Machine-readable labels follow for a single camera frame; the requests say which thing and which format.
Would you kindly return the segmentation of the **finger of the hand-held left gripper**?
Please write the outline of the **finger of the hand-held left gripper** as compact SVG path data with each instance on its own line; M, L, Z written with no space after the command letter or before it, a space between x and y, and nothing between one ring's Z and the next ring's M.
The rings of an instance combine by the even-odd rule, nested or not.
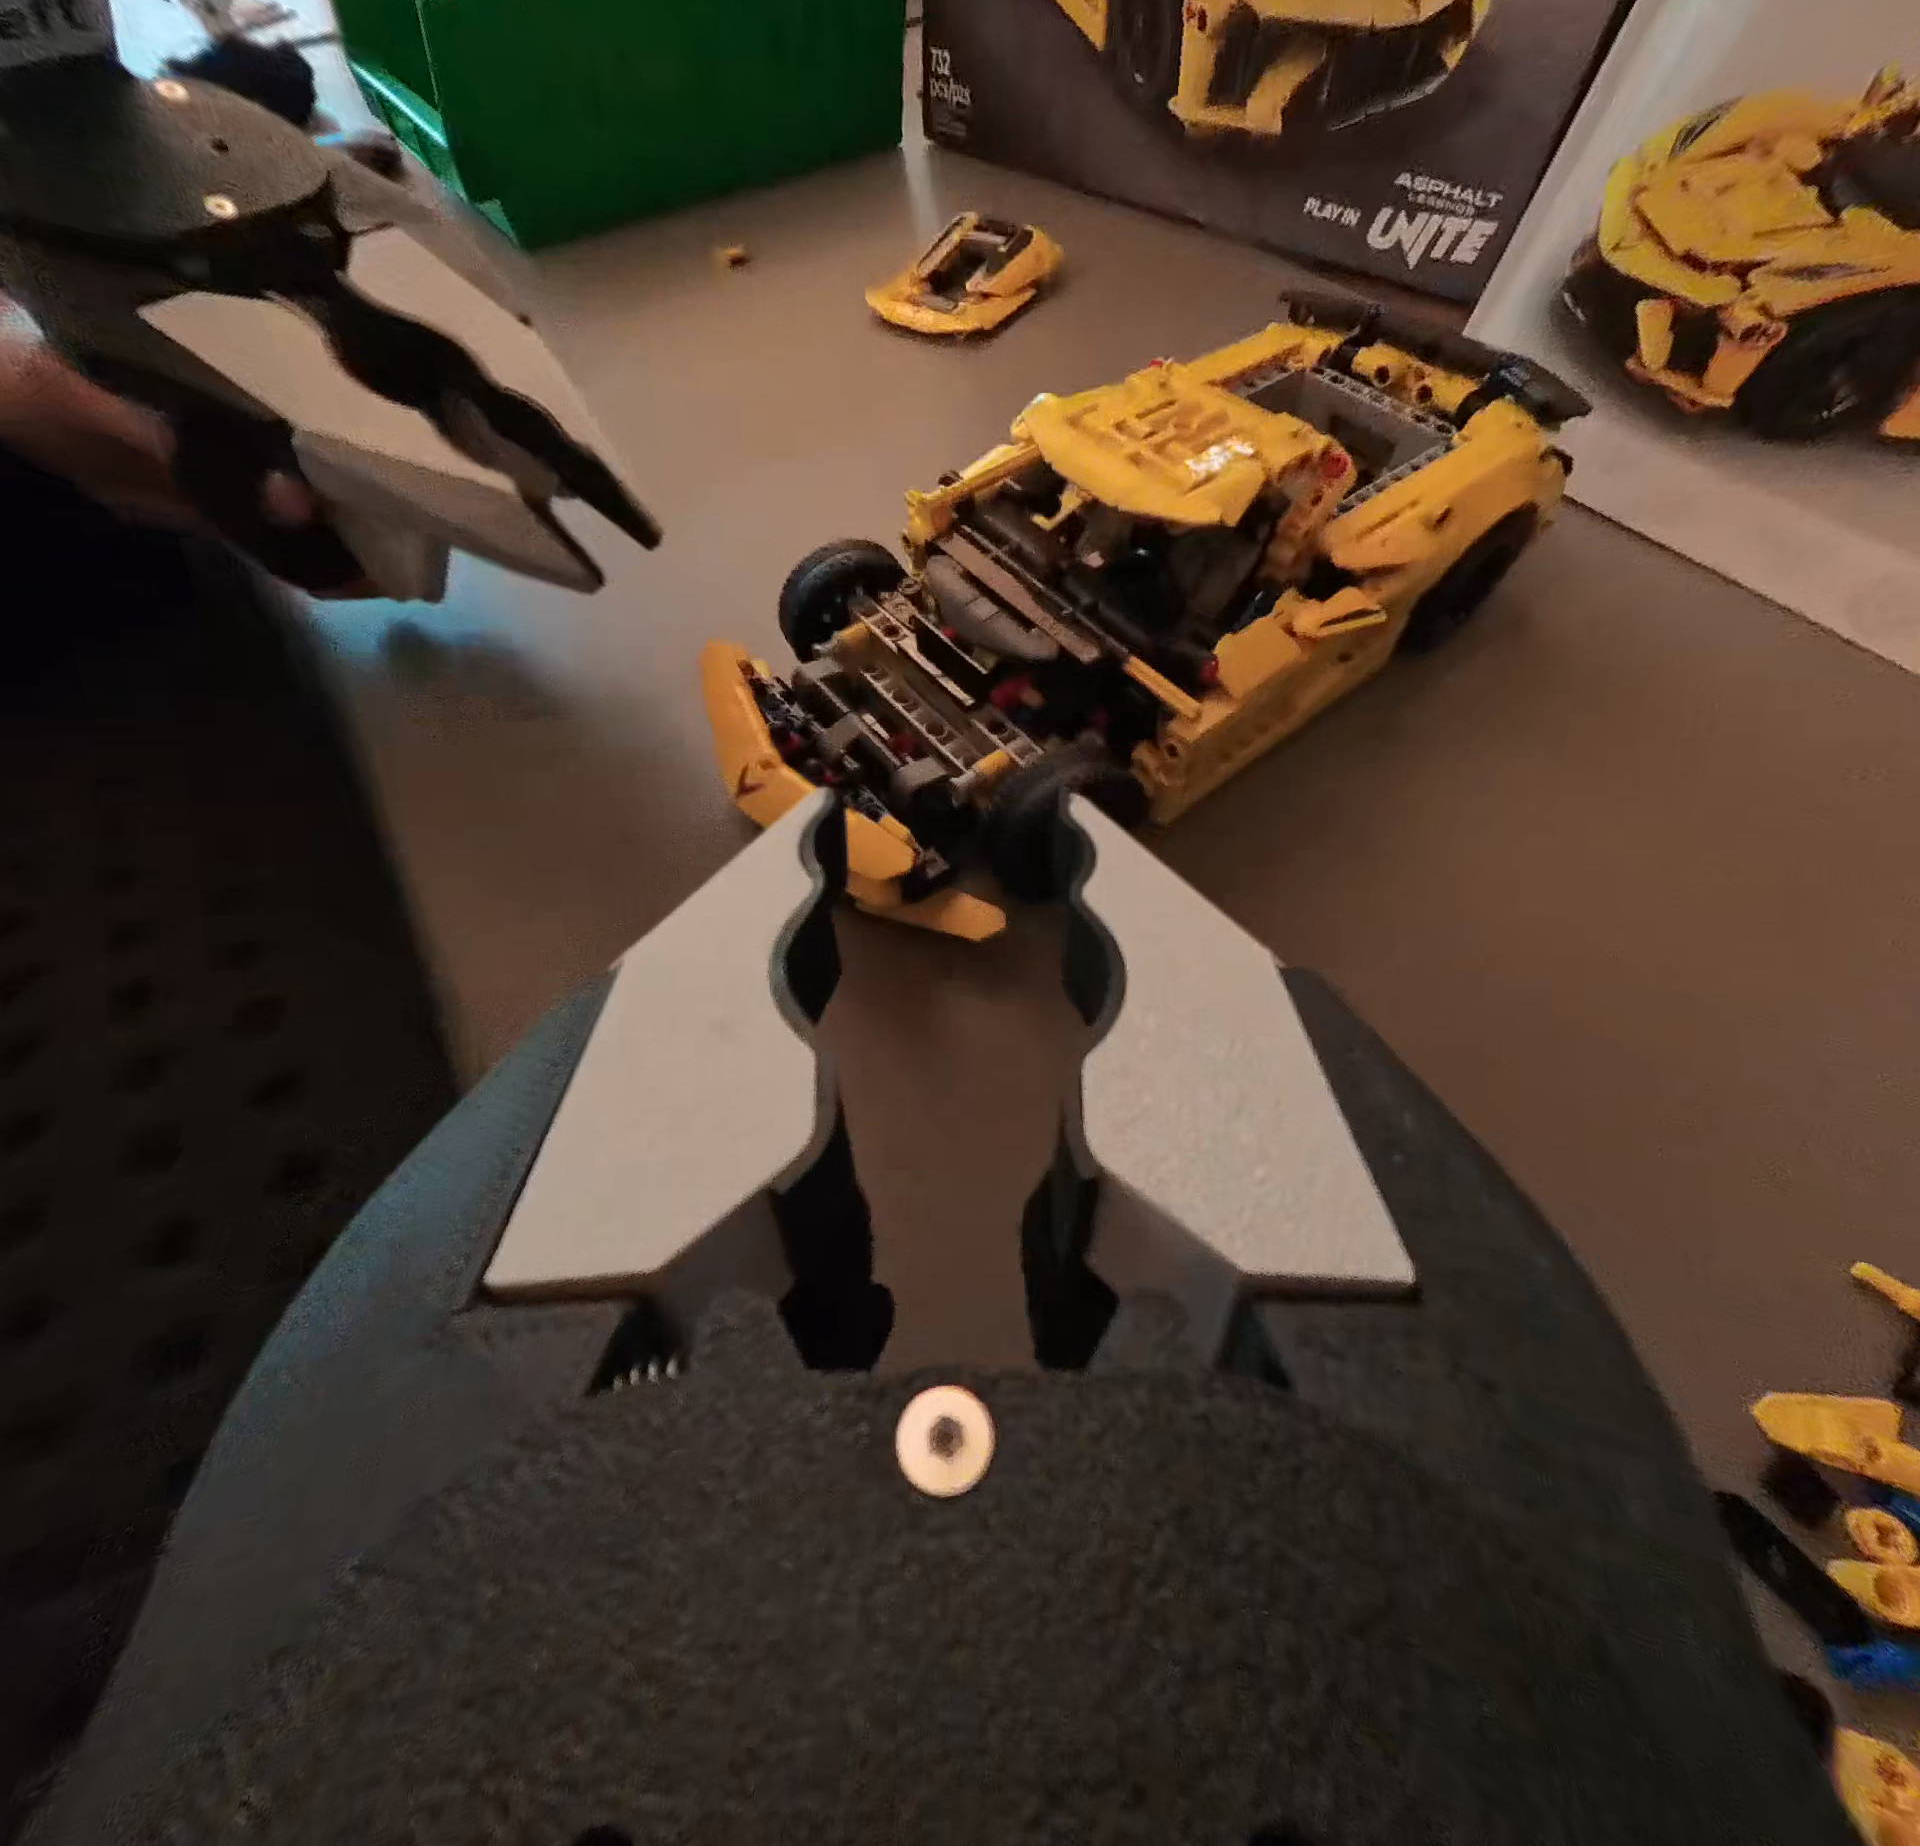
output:
M562 550L581 545L558 504L584 506L654 550L658 517L534 324L426 245L417 222L431 211L403 189L369 169L328 179L342 245L319 322L351 378L506 478Z
M544 584L602 589L602 571L517 473L351 378L319 324L284 297L184 294L137 314L284 424L293 468L379 595L440 603L457 552Z

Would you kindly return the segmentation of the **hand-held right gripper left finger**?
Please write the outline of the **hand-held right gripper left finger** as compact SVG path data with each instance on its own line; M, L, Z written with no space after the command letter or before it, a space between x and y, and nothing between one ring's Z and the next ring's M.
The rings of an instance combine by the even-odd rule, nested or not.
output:
M818 796L618 961L479 1273L489 1301L619 1303L688 1343L744 1290L805 1366L876 1366L896 1301L818 1037L845 884L843 810Z

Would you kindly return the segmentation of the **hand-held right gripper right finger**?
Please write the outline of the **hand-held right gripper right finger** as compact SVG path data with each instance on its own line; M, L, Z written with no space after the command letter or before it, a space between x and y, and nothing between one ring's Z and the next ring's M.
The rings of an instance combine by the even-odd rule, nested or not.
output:
M1043 1370L1168 1299L1206 1366L1273 1303L1413 1303L1417 1264L1280 956L1085 796L1055 808L1065 991L1088 1042L1019 1219Z

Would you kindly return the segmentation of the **yellow toy brick car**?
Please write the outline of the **yellow toy brick car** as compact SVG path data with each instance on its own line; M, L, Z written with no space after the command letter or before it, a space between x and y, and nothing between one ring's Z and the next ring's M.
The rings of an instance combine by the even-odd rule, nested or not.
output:
M905 492L905 582L821 657L703 647L718 776L758 827L834 798L859 908L995 936L966 881L1058 896L1070 796L1169 825L1451 638L1552 523L1587 411L1530 356L1298 296L1185 361L1043 393Z

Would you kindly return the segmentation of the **grey desk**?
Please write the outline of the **grey desk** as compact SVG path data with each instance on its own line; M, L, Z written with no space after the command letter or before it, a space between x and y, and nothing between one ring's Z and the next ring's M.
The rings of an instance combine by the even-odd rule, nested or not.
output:
M965 209L1065 268L993 335L863 292ZM898 538L905 489L1023 402L1224 345L1308 275L1257 249L899 147L520 256L433 238L540 320L655 509L574 595L458 563L440 606L311 606L392 848L452 1074L750 836L697 654L780 657L780 579ZM753 249L726 270L713 252ZM1314 968L1544 1210L1712 1487L1762 1498L1767 1391L1874 1393L1916 1279L1916 682L1582 507L1485 611L1154 841Z

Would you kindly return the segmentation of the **person's left hand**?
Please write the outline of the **person's left hand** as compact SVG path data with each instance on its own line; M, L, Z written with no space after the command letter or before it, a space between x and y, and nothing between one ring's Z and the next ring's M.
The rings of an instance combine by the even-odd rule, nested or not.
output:
M180 484L173 424L96 386L20 312L5 312L2 443L120 515L213 532Z

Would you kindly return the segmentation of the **black bundle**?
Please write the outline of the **black bundle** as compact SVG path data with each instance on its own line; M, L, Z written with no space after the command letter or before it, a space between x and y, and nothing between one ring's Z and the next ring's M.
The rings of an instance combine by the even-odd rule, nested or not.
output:
M305 52L284 40L223 35L184 58L171 58L162 74L228 89L296 131L311 134L319 111L318 77Z

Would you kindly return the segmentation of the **green plastic bin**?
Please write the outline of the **green plastic bin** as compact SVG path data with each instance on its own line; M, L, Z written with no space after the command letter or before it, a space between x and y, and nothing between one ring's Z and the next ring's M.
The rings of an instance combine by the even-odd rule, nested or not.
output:
M363 96L520 249L893 149L906 0L330 0Z

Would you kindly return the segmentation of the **yellow car roof panel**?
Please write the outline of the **yellow car roof panel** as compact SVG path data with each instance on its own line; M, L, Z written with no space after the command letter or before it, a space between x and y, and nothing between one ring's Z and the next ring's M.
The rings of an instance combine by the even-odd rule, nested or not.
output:
M1065 268L1042 226L959 211L903 271L863 292L885 326L923 338L997 333Z

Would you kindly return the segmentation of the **black perforated panel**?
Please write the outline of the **black perforated panel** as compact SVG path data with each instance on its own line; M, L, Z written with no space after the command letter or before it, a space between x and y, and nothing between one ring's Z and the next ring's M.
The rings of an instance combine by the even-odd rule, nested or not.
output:
M2 1779L96 1706L252 1357L454 1095L309 640L5 454Z

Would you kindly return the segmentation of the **pile of loose toy bricks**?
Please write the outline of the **pile of loose toy bricks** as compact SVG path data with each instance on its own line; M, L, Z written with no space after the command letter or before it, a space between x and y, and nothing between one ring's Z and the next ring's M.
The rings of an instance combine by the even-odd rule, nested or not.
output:
M1830 1688L1855 1700L1917 1692L1917 1288L1855 1260L1855 1286L1908 1324L1881 1396L1763 1393L1762 1494L1714 1494L1743 1569L1812 1643Z

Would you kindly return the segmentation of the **toy car box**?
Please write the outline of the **toy car box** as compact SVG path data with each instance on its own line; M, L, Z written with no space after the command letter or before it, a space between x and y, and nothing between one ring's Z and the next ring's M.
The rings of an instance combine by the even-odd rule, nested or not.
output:
M922 0L949 149L1473 307L1634 0Z

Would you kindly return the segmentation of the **instruction booklet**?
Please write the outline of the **instruction booklet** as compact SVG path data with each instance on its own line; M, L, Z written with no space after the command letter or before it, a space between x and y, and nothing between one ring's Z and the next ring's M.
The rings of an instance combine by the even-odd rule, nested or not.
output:
M1917 669L1917 0L1638 0L1470 320L1571 497Z

